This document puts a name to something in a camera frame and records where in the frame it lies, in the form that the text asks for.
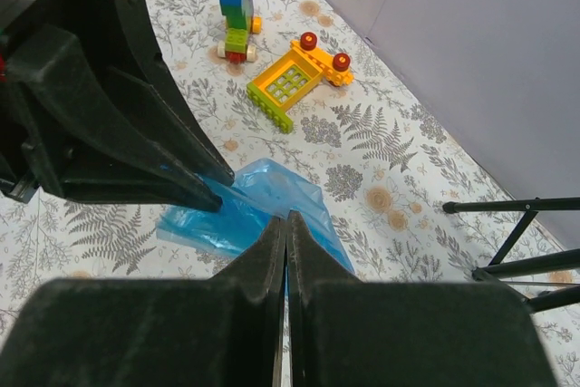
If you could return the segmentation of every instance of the yellow toy block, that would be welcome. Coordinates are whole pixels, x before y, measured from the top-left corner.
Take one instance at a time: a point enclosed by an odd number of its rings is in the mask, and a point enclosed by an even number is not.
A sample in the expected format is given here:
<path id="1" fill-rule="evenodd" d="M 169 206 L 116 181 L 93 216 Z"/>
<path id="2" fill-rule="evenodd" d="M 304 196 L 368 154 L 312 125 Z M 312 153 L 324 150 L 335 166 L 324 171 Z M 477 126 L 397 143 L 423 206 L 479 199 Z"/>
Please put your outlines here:
<path id="1" fill-rule="evenodd" d="M 257 76 L 247 86 L 248 98 L 272 119 L 283 133 L 294 123 L 285 114 L 309 93 L 323 77 L 334 86 L 354 80 L 346 53 L 332 57 L 316 47 L 316 35 L 307 32 L 300 42 L 292 41 L 290 51 Z"/>

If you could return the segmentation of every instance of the leaf pattern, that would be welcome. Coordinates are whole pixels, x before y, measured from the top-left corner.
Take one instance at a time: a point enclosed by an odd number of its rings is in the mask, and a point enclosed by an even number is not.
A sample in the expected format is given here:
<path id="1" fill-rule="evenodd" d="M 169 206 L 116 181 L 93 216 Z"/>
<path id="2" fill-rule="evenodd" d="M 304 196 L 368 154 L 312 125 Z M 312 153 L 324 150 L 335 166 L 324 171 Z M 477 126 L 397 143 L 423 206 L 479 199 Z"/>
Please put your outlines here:
<path id="1" fill-rule="evenodd" d="M 470 281 L 519 220 L 518 213 L 446 216 L 446 201 L 507 199 L 324 0 L 254 0 L 263 31 L 255 63 L 217 57 L 225 24 L 218 0 L 146 0 L 163 59 L 201 128 L 234 169 L 269 157 L 323 187 L 338 237 L 363 280 Z M 353 59 L 354 82 L 322 82 L 281 134 L 246 96 L 247 83 L 305 31 Z M 157 238 L 164 205 L 81 205 L 39 191 L 29 204 L 0 198 L 0 339 L 25 299 L 56 276 L 207 278 L 231 260 Z M 509 259 L 560 248 L 535 223 Z M 526 278 L 578 282 L 576 271 Z M 542 286 L 521 285 L 537 295 Z M 560 385 L 580 386 L 580 305 L 534 315 Z M 288 326 L 283 385 L 290 385 Z"/>

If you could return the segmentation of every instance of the translucent blue fabric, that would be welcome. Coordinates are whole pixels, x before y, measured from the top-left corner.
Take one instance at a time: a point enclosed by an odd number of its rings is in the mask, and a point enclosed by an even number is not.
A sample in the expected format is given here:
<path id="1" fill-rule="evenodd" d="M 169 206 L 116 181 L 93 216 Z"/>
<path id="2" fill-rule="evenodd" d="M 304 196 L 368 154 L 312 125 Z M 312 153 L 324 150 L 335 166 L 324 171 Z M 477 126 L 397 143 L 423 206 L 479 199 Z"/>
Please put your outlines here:
<path id="1" fill-rule="evenodd" d="M 270 159 L 236 173 L 231 187 L 204 179 L 223 199 L 218 213 L 171 206 L 157 226 L 158 237 L 219 256 L 238 256 L 255 242 L 272 216 L 299 211 L 314 239 L 353 272 L 323 202 L 322 190 Z"/>

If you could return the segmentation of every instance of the red wheel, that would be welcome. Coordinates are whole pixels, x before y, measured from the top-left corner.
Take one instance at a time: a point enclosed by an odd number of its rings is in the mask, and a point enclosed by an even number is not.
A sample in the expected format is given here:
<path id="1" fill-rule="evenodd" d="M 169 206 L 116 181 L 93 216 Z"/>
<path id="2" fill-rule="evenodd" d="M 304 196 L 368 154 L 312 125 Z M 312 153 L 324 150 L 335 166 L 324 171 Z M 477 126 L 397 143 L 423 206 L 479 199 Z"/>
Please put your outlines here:
<path id="1" fill-rule="evenodd" d="M 333 58 L 333 68 L 337 72 L 345 72 L 351 65 L 351 57 L 346 53 L 337 53 Z"/>
<path id="2" fill-rule="evenodd" d="M 314 32 L 304 32 L 300 37 L 300 47 L 303 50 L 313 50 L 317 42 L 318 38 Z"/>

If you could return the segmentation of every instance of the floral patterned tablecloth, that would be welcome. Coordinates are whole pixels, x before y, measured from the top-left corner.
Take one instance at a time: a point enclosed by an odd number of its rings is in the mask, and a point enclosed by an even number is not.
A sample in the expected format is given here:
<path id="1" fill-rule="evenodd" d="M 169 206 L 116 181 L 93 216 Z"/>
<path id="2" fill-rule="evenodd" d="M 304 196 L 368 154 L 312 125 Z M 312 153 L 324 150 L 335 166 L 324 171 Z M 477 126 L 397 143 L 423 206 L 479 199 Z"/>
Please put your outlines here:
<path id="1" fill-rule="evenodd" d="M 234 169 L 269 157 L 320 184 L 360 278 L 469 280 L 469 271 L 489 261 L 518 214 L 449 217 L 440 205 L 507 194 L 324 0 L 254 1 L 263 17 L 263 32 L 253 36 L 258 60 L 233 65 L 217 57 L 225 35 L 218 0 L 147 0 L 164 58 L 210 139 Z M 295 131 L 284 135 L 250 104 L 245 88 L 305 31 L 316 32 L 328 52 L 352 56 L 355 82 L 341 89 L 319 85 L 290 111 Z M 27 205 L 0 198 L 2 337 L 26 297 L 52 277 L 205 278 L 227 264 L 157 240 L 162 210 L 81 206 L 43 192 Z M 545 230 L 533 226 L 510 257 L 557 249 Z M 537 279 L 573 282 L 577 276 L 559 272 Z M 537 314 L 534 323 L 561 385 L 580 385 L 580 307 Z M 283 385 L 290 385 L 287 358 Z"/>

